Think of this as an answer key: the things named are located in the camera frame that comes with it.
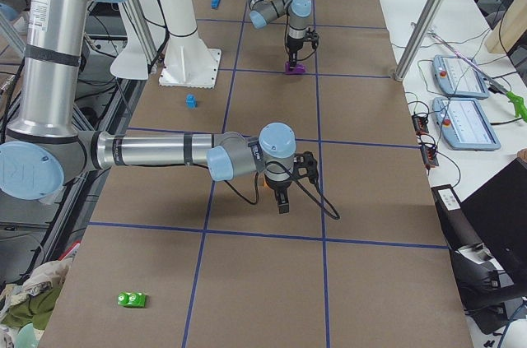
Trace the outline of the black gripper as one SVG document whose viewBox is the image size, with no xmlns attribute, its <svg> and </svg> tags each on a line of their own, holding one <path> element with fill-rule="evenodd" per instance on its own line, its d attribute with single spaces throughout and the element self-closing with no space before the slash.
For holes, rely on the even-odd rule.
<svg viewBox="0 0 527 348">
<path fill-rule="evenodd" d="M 287 190 L 279 189 L 291 185 L 293 168 L 293 160 L 268 160 L 265 164 L 265 181 L 272 190 L 276 191 L 275 199 L 279 214 L 287 214 L 290 211 Z"/>
<path fill-rule="evenodd" d="M 296 70 L 297 67 L 297 53 L 303 48 L 304 37 L 296 38 L 287 35 L 287 52 L 288 52 L 288 69 Z"/>
</svg>

